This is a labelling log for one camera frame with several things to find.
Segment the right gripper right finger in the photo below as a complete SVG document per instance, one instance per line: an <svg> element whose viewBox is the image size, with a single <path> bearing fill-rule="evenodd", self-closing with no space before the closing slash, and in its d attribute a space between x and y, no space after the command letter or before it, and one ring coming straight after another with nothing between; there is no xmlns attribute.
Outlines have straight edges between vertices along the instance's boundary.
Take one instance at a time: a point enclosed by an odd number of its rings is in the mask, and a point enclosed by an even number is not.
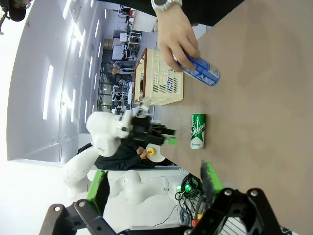
<svg viewBox="0 0 313 235"><path fill-rule="evenodd" d="M201 163L201 181L206 196L206 212L191 230L192 235L218 235L226 221L239 218L247 235L280 235L278 220L265 196L259 188L251 188L246 193L225 188L212 163Z"/></svg>

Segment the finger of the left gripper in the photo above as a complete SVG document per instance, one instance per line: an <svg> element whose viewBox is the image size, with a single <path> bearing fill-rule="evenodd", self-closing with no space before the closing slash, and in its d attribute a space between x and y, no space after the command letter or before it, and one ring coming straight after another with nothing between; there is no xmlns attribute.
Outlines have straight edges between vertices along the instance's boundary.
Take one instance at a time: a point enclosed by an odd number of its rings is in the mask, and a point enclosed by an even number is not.
<svg viewBox="0 0 313 235"><path fill-rule="evenodd" d="M176 131L168 129L165 125L152 125L151 133L153 135L175 135Z"/></svg>
<svg viewBox="0 0 313 235"><path fill-rule="evenodd" d="M164 144L175 145L177 143L177 140L175 137L149 135L147 137L147 142L155 145L164 145Z"/></svg>

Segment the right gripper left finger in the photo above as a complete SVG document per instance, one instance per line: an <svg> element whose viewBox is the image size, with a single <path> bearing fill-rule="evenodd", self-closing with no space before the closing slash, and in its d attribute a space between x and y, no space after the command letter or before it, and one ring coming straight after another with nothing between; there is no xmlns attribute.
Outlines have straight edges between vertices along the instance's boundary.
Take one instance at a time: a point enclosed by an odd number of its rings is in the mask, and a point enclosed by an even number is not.
<svg viewBox="0 0 313 235"><path fill-rule="evenodd" d="M114 235L116 232L104 220L103 214L110 193L108 174L96 172L86 199L65 207L51 205L46 213L41 235L75 235L79 229L88 229L92 235Z"/></svg>

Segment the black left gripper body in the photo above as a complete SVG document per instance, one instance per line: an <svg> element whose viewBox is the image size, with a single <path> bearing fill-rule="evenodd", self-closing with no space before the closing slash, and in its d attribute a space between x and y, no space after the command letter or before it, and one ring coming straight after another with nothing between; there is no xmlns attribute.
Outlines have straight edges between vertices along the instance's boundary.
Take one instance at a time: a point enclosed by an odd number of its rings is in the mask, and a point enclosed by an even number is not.
<svg viewBox="0 0 313 235"><path fill-rule="evenodd" d="M153 138L149 134L151 127L151 118L145 117L133 117L132 118L132 138L139 141L152 141Z"/></svg>

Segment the person's left hand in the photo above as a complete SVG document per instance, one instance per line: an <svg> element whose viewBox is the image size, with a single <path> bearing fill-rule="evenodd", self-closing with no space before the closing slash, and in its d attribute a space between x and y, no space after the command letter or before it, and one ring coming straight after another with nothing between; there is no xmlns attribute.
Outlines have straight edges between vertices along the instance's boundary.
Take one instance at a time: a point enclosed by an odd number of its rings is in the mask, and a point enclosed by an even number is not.
<svg viewBox="0 0 313 235"><path fill-rule="evenodd" d="M158 47L168 66L175 71L185 67L193 70L194 66L187 54L198 58L200 52L192 26L181 6L172 4L167 10L156 10L158 21Z"/></svg>

